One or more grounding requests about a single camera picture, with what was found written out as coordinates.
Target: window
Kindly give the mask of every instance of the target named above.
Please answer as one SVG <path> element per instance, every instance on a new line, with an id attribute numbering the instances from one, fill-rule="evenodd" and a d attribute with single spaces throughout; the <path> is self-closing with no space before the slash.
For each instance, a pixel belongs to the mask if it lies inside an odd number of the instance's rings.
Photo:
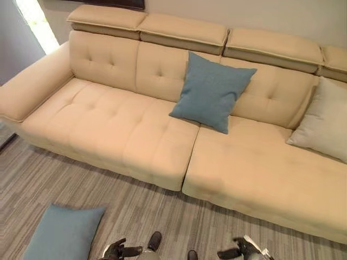
<path id="1" fill-rule="evenodd" d="M 59 47 L 58 41 L 56 40 L 37 0 L 14 1 L 44 52 L 49 54 L 57 49 Z"/>

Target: blue cushion on floor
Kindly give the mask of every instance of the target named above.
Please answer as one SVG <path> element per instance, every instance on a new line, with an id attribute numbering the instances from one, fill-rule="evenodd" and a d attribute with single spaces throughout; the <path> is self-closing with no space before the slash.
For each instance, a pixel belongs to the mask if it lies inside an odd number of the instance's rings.
<path id="1" fill-rule="evenodd" d="M 25 260 L 87 260 L 105 208 L 49 206 L 31 238 Z"/>
<path id="2" fill-rule="evenodd" d="M 255 72 L 256 69 L 211 62 L 190 51 L 187 78 L 170 115 L 194 120 L 227 134 L 228 116 Z"/>

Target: pants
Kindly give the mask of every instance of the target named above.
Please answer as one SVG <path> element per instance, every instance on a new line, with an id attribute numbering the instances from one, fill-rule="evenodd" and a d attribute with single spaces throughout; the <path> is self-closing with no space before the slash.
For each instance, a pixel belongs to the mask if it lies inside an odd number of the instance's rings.
<path id="1" fill-rule="evenodd" d="M 157 253 L 153 252 L 152 250 L 146 249 L 137 258 L 137 260 L 160 260 L 160 257 Z"/>

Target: gray pillow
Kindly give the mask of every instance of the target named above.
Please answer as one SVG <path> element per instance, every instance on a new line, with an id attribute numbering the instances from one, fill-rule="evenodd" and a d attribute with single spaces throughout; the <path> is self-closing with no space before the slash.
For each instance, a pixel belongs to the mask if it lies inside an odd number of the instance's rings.
<path id="1" fill-rule="evenodd" d="M 170 113 L 228 133 L 228 116 L 256 69 L 224 66 L 191 51 L 181 97 Z"/>
<path id="2" fill-rule="evenodd" d="M 87 260 L 105 208 L 72 210 L 49 206 L 31 238 L 24 260 Z"/>
<path id="3" fill-rule="evenodd" d="M 347 89 L 324 77 L 287 144 L 314 149 L 347 163 Z"/>

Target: sofa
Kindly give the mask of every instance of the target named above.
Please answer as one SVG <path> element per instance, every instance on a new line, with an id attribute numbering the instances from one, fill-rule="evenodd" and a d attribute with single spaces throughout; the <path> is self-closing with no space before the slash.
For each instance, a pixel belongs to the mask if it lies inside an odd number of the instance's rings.
<path id="1" fill-rule="evenodd" d="M 0 88 L 27 142 L 249 216 L 347 244 L 347 164 L 286 144 L 319 76 L 347 88 L 347 51 L 277 32 L 82 5 L 69 41 Z M 188 50 L 256 68 L 229 133 L 169 116 Z"/>

